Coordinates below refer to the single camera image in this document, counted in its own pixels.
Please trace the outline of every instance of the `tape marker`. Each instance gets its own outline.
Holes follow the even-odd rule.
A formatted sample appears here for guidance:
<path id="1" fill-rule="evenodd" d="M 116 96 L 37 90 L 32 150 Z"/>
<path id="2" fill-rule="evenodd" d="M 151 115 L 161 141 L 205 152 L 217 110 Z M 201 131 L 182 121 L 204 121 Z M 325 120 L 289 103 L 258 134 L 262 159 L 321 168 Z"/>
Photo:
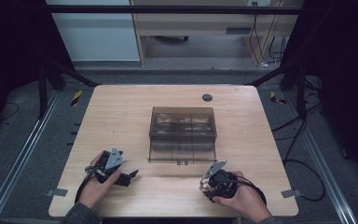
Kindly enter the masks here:
<path id="1" fill-rule="evenodd" d="M 77 91 L 77 92 L 75 93 L 75 96 L 74 96 L 74 99 L 72 100 L 71 106 L 76 106 L 76 105 L 77 105 L 77 101 L 78 101 L 79 98 L 80 98 L 81 92 L 82 92 L 82 91 Z"/>
<path id="2" fill-rule="evenodd" d="M 55 195 L 65 197 L 67 192 L 67 189 L 48 189 L 45 195 L 48 197 L 54 197 Z"/>
<path id="3" fill-rule="evenodd" d="M 279 103 L 281 105 L 286 105 L 286 101 L 285 100 L 278 100 L 276 97 L 275 97 L 275 92 L 271 92 L 271 101 L 272 102 L 275 102 L 275 103 Z"/>
<path id="4" fill-rule="evenodd" d="M 299 197 L 302 195 L 299 189 L 287 189 L 281 192 L 283 198 Z"/>

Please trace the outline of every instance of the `wooden table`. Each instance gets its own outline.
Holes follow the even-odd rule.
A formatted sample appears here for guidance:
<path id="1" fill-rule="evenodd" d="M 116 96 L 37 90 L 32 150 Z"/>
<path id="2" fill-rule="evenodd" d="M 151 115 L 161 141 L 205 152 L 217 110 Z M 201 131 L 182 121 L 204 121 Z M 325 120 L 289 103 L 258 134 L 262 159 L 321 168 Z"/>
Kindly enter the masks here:
<path id="1" fill-rule="evenodd" d="M 201 96 L 212 95 L 211 102 Z M 212 203 L 199 190 L 210 164 L 149 163 L 149 128 L 153 106 L 213 107 L 217 139 L 216 158 L 227 160 L 226 171 L 243 171 L 261 188 L 274 216 L 294 216 L 294 198 L 278 149 L 255 87 L 102 85 L 95 89 L 75 144 L 49 208 L 53 217 L 64 217 L 74 204 L 84 168 L 102 150 L 113 146 L 124 151 L 122 173 L 139 169 L 126 187 L 113 186 L 97 209 L 102 217 L 236 217 L 238 214 Z"/>

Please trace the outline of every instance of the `sleeve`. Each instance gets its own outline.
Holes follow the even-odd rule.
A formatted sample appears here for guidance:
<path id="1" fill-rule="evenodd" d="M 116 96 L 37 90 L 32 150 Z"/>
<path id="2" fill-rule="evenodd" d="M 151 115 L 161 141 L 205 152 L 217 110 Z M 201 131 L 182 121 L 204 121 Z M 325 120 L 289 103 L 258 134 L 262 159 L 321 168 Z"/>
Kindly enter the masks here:
<path id="1" fill-rule="evenodd" d="M 260 224 L 282 224 L 276 217 L 269 217 L 264 219 Z"/>
<path id="2" fill-rule="evenodd" d="M 100 224 L 101 218 L 82 203 L 76 203 L 60 224 Z"/>

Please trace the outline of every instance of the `metal frame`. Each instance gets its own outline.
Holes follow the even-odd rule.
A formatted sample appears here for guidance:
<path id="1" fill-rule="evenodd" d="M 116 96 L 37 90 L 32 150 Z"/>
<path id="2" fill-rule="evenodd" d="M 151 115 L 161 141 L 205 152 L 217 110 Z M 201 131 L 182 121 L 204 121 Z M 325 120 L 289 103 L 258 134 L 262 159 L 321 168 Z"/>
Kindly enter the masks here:
<path id="1" fill-rule="evenodd" d="M 322 8 L 304 7 L 215 7 L 215 6 L 24 6 L 26 10 L 50 13 L 162 13 L 162 14 L 257 14 L 257 15 L 313 15 Z"/>

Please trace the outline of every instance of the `cable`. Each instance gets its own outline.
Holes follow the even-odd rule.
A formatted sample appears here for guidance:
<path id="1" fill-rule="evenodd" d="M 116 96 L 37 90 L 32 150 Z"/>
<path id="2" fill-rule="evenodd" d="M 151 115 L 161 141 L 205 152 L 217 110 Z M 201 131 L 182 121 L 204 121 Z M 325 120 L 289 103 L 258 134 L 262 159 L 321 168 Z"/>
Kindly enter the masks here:
<path id="1" fill-rule="evenodd" d="M 311 89 L 311 90 L 313 90 L 313 91 L 320 91 L 322 88 L 321 88 L 319 85 L 317 85 L 317 84 L 315 84 L 315 83 L 309 81 L 309 80 L 305 77 L 305 86 L 306 86 L 307 89 Z"/>
<path id="2" fill-rule="evenodd" d="M 261 51 L 260 40 L 258 39 L 257 30 L 255 29 L 256 20 L 257 20 L 257 14 L 255 14 L 254 25 L 253 25 L 253 29 L 252 29 L 252 32 L 251 32 L 251 35 L 250 35 L 250 38 L 249 38 L 249 43 L 250 43 L 250 45 L 251 45 L 252 52 L 253 52 L 253 54 L 254 54 L 254 56 L 255 56 L 255 60 L 257 61 L 257 63 L 260 63 L 260 62 L 258 61 L 256 55 L 255 55 L 255 50 L 254 50 L 253 45 L 252 45 L 252 35 L 253 35 L 253 32 L 255 32 L 255 37 L 256 37 L 256 39 L 257 39 L 258 48 L 259 48 L 259 50 L 260 50 L 260 56 L 261 56 L 261 58 L 262 58 L 266 63 L 273 63 L 273 62 L 271 62 L 271 61 L 266 60 L 266 59 L 264 58 L 264 56 L 263 56 L 263 52 Z"/>
<path id="3" fill-rule="evenodd" d="M 278 58 L 278 55 L 277 55 L 277 57 L 275 58 L 275 68 L 278 68 L 278 65 L 277 65 L 277 58 Z"/>
<path id="4" fill-rule="evenodd" d="M 297 138 L 300 136 L 300 134 L 303 132 L 303 130 L 305 129 L 305 125 L 307 124 L 307 121 L 306 120 L 303 120 L 301 125 L 300 125 L 300 128 L 298 129 L 289 149 L 287 150 L 286 152 L 286 155 L 284 156 L 284 159 L 282 160 L 282 163 L 283 163 L 283 166 L 286 167 L 286 163 L 287 162 L 296 162 L 296 163 L 299 163 L 299 164 L 302 164 L 304 165 L 305 167 L 307 167 L 310 171 L 312 171 L 317 177 L 318 179 L 320 180 L 321 182 L 321 185 L 322 185 L 322 194 L 320 197 L 316 198 L 316 199 L 312 199 L 310 197 L 306 197 L 304 195 L 301 195 L 301 198 L 307 200 L 307 201 L 310 201 L 310 202 L 319 202 L 320 200 L 322 200 L 324 198 L 324 195 L 325 195 L 325 185 L 324 185 L 324 182 L 322 180 L 322 178 L 317 174 L 317 172 L 315 170 L 313 170 L 310 166 L 308 166 L 305 162 L 303 161 L 298 161 L 298 160 L 292 160 L 292 159 L 288 159 L 289 158 L 289 155 L 290 155 L 290 152 L 292 151 L 293 149 L 293 145 L 295 144 Z"/>
<path id="5" fill-rule="evenodd" d="M 279 58 L 279 60 L 281 60 L 281 59 L 283 58 L 284 48 L 285 48 L 285 46 L 286 46 L 286 37 L 285 37 L 285 36 L 282 37 L 281 51 L 274 51 L 274 52 L 272 52 L 271 49 L 272 49 L 272 45 L 273 45 L 274 42 L 275 42 L 275 38 L 276 38 L 276 36 L 273 36 L 273 37 L 272 37 L 271 43 L 269 44 L 269 48 L 268 48 L 268 54 L 269 54 L 269 57 L 270 57 L 270 58 L 275 58 L 275 61 L 276 61 L 278 58 Z"/>
<path id="6" fill-rule="evenodd" d="M 291 137 L 284 137 L 284 138 L 274 138 L 275 141 L 281 141 L 281 140 L 287 140 L 287 139 L 293 139 L 296 136 L 291 136 Z"/>
<path id="7" fill-rule="evenodd" d="M 15 105 L 17 108 L 9 116 L 6 116 L 4 118 L 0 118 L 0 120 L 9 119 L 9 118 L 13 117 L 15 114 L 17 114 L 17 112 L 19 112 L 19 110 L 20 110 L 20 106 L 18 104 L 16 104 L 16 103 L 7 103 L 7 105 Z"/>
<path id="8" fill-rule="evenodd" d="M 242 177 L 242 176 L 235 176 L 236 178 L 241 178 L 245 181 L 241 181 L 241 180 L 223 180 L 223 181 L 217 181 L 217 183 L 221 183 L 221 184 L 224 184 L 224 183 L 237 183 L 237 184 L 243 184 L 243 185 L 246 185 L 246 186 L 249 186 L 251 187 L 252 189 L 254 189 L 258 195 L 260 196 L 261 200 L 264 202 L 265 205 L 267 205 L 267 198 L 266 198 L 266 195 L 264 195 L 263 191 L 256 187 L 254 185 L 254 183 L 252 183 L 250 180 L 246 179 L 245 177 Z"/>
<path id="9" fill-rule="evenodd" d="M 321 104 L 313 105 L 312 107 L 310 107 L 309 109 L 307 109 L 307 112 L 310 112 L 312 109 L 316 108 L 316 107 L 319 106 L 319 105 L 321 105 Z M 296 117 L 296 118 L 294 118 L 294 119 L 291 119 L 291 120 L 287 121 L 286 123 L 284 123 L 283 125 L 281 125 L 281 126 L 279 126 L 279 127 L 277 127 L 277 128 L 271 129 L 271 131 L 272 131 L 273 133 L 276 132 L 276 131 L 279 131 L 280 129 L 285 128 L 285 127 L 291 125 L 292 123 L 294 123 L 294 122 L 295 122 L 296 120 L 298 120 L 298 119 L 301 119 L 301 117 L 298 116 L 298 117 Z"/>
<path id="10" fill-rule="evenodd" d="M 83 182 L 80 184 L 79 188 L 77 189 L 77 193 L 76 193 L 76 196 L 75 196 L 75 203 L 77 203 L 79 201 L 81 192 L 86 187 L 86 185 L 89 183 L 89 181 L 92 178 L 96 177 L 96 175 L 94 175 L 94 173 L 95 173 L 95 171 L 98 170 L 98 167 L 87 166 L 84 170 L 87 173 L 87 176 L 86 176 L 86 178 L 84 178 Z"/>
<path id="11" fill-rule="evenodd" d="M 315 199 L 312 199 L 312 198 L 304 196 L 304 195 L 301 195 L 300 197 L 305 199 L 305 200 L 307 200 L 307 201 L 313 202 L 313 203 L 317 203 L 317 202 L 321 201 L 324 198 L 324 195 L 326 194 L 326 186 L 325 186 L 324 181 L 322 180 L 321 176 L 314 169 L 312 169 L 312 167 L 308 166 L 303 161 L 288 159 L 285 162 L 295 162 L 295 163 L 299 163 L 301 165 L 304 165 L 311 172 L 313 172 L 316 175 L 316 177 L 318 177 L 318 179 L 319 179 L 319 181 L 321 182 L 321 185 L 322 185 L 322 193 L 321 193 L 321 195 L 319 197 L 315 198 Z"/>
<path id="12" fill-rule="evenodd" d="M 304 100 L 307 101 L 311 96 L 315 96 L 319 99 L 319 94 L 317 92 L 312 92 Z"/>
<path id="13" fill-rule="evenodd" d="M 284 156 L 283 166 L 285 165 L 286 160 L 287 160 L 287 158 L 289 157 L 289 154 L 290 154 L 290 152 L 291 152 L 292 149 L 293 149 L 293 145 L 295 144 L 297 138 L 300 136 L 301 130 L 302 130 L 303 128 L 305 128 L 305 124 L 306 124 L 306 123 L 307 123 L 306 120 L 303 120 L 303 121 L 302 121 L 302 123 L 301 123 L 301 125 L 300 125 L 300 128 L 298 129 L 298 131 L 297 131 L 297 133 L 296 133 L 296 135 L 295 135 L 295 138 L 293 139 L 292 143 L 290 144 L 289 149 L 288 149 L 287 152 L 286 152 L 286 155 Z"/>

